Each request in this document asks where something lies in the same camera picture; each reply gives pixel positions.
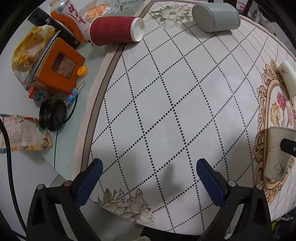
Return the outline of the white cup with ink print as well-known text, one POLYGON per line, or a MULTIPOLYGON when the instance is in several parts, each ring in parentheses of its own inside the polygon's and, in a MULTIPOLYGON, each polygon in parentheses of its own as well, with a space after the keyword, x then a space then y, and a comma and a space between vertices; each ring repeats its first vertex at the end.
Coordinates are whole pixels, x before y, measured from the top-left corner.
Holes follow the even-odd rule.
POLYGON ((295 141, 295 130, 279 126, 268 128, 267 158, 264 166, 264 176, 271 181, 282 181, 288 169, 292 156, 280 150, 283 138, 295 141))

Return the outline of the large white paper cup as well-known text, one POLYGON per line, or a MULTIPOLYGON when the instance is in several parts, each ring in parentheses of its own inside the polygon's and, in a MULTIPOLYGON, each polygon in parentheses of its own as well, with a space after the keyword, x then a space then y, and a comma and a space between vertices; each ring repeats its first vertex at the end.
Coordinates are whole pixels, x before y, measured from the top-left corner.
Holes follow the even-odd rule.
POLYGON ((287 60, 278 67, 279 73, 284 81, 290 99, 296 96, 296 74, 287 60))

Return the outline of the grey cylindrical cup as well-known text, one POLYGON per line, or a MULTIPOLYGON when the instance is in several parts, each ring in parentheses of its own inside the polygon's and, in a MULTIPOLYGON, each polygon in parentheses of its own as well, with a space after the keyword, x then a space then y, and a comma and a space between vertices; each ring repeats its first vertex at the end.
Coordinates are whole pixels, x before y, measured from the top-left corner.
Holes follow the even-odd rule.
POLYGON ((228 3, 197 3, 192 7, 192 17, 207 33, 236 30, 241 24, 236 8, 228 3))

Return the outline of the red ribbed paper cup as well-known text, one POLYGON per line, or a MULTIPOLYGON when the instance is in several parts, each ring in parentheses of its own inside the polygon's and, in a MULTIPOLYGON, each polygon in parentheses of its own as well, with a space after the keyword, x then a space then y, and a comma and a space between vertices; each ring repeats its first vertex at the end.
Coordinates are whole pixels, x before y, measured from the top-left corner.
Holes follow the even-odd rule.
POLYGON ((97 46, 134 43, 142 40, 144 29, 144 20, 139 17, 101 16, 91 22, 89 39, 97 46))

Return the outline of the printed paper packet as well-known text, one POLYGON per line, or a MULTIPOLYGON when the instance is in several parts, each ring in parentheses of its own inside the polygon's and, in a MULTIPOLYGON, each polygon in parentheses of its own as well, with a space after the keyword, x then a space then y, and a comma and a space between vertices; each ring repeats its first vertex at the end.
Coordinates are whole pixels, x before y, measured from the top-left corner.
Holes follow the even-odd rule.
POLYGON ((49 133, 36 118, 1 114, 1 123, 8 134, 11 151, 42 151, 53 145, 49 133))

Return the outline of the small blue red carton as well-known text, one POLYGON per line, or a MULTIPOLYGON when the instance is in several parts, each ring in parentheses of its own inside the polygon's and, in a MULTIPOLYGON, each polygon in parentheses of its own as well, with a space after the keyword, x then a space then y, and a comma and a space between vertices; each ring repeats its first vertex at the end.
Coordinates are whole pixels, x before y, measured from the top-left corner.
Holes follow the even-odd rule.
POLYGON ((73 101, 76 99, 78 95, 78 91, 74 88, 72 89, 72 91, 70 92, 70 94, 68 95, 68 97, 66 98, 66 100, 64 101, 67 109, 70 108, 70 106, 72 105, 73 101))

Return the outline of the orange square box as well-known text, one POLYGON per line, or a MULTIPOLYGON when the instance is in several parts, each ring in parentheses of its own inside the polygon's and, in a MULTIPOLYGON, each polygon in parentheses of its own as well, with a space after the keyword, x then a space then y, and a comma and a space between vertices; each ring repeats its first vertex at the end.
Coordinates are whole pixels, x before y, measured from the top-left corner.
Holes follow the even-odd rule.
POLYGON ((76 85, 85 58, 61 38, 45 54, 31 85, 49 94, 69 94, 76 85))

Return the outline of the small yellow cap bottle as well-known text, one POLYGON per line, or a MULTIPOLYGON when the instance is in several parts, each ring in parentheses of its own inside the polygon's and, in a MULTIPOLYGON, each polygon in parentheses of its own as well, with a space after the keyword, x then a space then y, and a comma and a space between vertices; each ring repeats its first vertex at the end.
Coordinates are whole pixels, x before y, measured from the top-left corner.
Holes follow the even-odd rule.
POLYGON ((86 66, 81 66, 78 71, 77 71, 77 75, 78 75, 78 79, 76 82, 76 86, 75 89, 77 92, 80 92, 82 90, 82 88, 85 85, 85 80, 84 77, 87 75, 88 73, 88 68, 86 66))

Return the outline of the yellow plastic bag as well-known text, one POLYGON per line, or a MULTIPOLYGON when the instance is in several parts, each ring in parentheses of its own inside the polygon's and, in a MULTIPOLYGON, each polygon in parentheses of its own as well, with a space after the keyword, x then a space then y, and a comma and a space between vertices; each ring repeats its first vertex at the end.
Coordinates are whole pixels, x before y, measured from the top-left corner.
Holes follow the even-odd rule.
POLYGON ((50 25, 34 27, 15 49, 11 61, 11 68, 23 87, 26 85, 26 79, 37 57, 53 37, 55 31, 55 28, 50 25))

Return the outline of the black remote control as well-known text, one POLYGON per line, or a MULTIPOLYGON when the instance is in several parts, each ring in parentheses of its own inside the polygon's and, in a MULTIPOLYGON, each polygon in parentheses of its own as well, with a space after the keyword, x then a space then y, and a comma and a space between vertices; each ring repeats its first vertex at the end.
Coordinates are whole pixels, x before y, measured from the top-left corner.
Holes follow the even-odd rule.
POLYGON ((55 32, 60 32, 58 36, 74 49, 77 49, 80 45, 80 41, 69 30, 63 27, 60 23, 58 23, 53 17, 51 17, 41 8, 36 8, 28 17, 28 21, 36 27, 41 27, 44 25, 54 27, 55 32))

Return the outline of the white orange printed bag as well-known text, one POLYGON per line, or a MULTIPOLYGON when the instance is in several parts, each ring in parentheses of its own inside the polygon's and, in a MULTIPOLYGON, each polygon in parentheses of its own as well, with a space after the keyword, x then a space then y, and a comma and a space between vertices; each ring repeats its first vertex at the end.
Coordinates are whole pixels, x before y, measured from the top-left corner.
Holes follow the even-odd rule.
POLYGON ((85 20, 71 1, 50 1, 51 16, 65 25, 80 42, 89 41, 90 23, 85 20))

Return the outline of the clear glass ashtray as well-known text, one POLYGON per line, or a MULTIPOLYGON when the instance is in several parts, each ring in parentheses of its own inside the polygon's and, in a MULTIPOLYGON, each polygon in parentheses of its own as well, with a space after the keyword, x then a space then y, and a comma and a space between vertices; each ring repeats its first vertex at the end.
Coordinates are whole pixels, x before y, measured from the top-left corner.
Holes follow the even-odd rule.
POLYGON ((117 3, 110 8, 110 10, 104 13, 103 16, 134 16, 143 5, 143 0, 117 3))

